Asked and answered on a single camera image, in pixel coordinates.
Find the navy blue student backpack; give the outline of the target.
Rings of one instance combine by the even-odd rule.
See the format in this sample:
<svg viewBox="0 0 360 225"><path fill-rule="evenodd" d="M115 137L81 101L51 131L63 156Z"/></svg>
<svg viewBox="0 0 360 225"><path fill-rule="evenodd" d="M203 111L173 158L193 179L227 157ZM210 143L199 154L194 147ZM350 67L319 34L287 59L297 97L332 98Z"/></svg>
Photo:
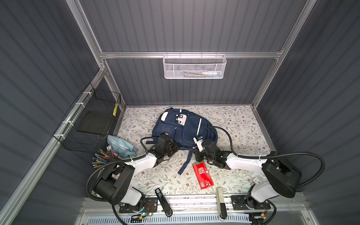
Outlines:
<svg viewBox="0 0 360 225"><path fill-rule="evenodd" d="M215 143L218 141L218 133L213 125L204 117L185 109L166 109L158 118L152 131L153 141L147 144L157 144L161 135L168 135L175 141L179 150L189 151L187 161L178 171L181 175L189 164L193 153L196 151L197 144L194 138L202 136Z"/></svg>

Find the red card pack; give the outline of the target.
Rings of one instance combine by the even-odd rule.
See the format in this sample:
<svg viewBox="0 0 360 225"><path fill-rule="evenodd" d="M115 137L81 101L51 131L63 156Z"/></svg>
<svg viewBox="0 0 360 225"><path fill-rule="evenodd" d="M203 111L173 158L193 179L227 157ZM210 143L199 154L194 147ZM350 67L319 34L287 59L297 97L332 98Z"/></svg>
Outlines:
<svg viewBox="0 0 360 225"><path fill-rule="evenodd" d="M192 166L201 189L206 189L214 185L204 161L193 163Z"/></svg>

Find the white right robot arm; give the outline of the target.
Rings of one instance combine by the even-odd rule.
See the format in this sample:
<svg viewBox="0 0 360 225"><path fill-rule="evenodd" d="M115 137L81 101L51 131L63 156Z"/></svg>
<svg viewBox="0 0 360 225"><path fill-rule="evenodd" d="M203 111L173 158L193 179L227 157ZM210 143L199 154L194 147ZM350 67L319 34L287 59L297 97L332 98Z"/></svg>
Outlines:
<svg viewBox="0 0 360 225"><path fill-rule="evenodd" d="M293 198L300 183L302 173L284 157L271 159L246 159L231 151L221 151L210 139L193 138L196 144L196 160L206 160L208 164L226 170L247 170L265 176L250 188L248 198L262 203L272 197Z"/></svg>

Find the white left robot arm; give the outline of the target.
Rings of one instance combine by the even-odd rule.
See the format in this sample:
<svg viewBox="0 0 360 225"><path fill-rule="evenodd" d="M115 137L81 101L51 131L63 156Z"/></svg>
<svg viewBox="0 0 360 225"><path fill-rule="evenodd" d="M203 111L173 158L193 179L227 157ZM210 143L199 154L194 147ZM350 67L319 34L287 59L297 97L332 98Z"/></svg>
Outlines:
<svg viewBox="0 0 360 225"><path fill-rule="evenodd" d="M146 139L149 137L140 140L144 154L127 159L112 158L90 175L85 185L90 199L108 202L111 206L128 204L137 211L144 206L145 194L130 186L133 176L158 166L180 149L180 145L167 134L155 137L155 143L149 149L143 143Z"/></svg>

